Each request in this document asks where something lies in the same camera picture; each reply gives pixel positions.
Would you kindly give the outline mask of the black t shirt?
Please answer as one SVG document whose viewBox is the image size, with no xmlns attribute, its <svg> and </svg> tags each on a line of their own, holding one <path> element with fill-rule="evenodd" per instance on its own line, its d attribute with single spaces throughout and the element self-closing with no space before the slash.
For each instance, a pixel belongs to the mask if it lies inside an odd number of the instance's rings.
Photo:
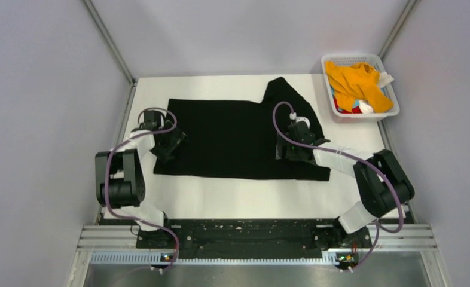
<svg viewBox="0 0 470 287">
<path fill-rule="evenodd" d="M 311 104 L 280 77 L 267 84 L 260 103 L 245 100 L 170 99 L 168 110 L 178 119 L 177 128 L 187 136 L 167 163 L 157 160 L 154 173 L 238 179 L 297 179 L 329 181 L 331 170 L 315 164 L 276 158 L 277 123 L 289 125 L 288 102 L 294 111 L 310 120 L 310 130 L 323 137 L 321 124 Z"/>
</svg>

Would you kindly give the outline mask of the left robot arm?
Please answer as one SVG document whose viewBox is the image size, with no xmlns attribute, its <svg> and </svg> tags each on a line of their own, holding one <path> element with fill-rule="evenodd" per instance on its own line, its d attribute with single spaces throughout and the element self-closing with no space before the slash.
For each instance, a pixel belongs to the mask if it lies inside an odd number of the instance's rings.
<svg viewBox="0 0 470 287">
<path fill-rule="evenodd" d="M 167 227 L 167 215 L 146 199 L 149 176 L 145 166 L 155 157 L 166 164 L 187 141 L 176 115 L 163 108 L 140 112 L 137 126 L 109 151 L 95 156 L 96 198 L 117 219 L 131 220 L 150 233 L 159 247 L 171 244 L 176 234 Z"/>
</svg>

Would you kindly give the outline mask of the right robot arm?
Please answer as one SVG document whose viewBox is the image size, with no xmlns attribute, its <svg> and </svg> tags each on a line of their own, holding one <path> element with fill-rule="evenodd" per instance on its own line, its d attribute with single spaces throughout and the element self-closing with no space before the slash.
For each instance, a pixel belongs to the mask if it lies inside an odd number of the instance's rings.
<svg viewBox="0 0 470 287">
<path fill-rule="evenodd" d="M 337 245 L 349 246 L 369 224 L 389 233 L 403 229 L 402 205 L 415 191 L 392 151 L 362 152 L 317 138 L 303 117 L 292 120 L 285 132 L 279 127 L 276 131 L 279 157 L 328 167 L 355 180 L 359 200 L 334 220 L 332 239 Z"/>
</svg>

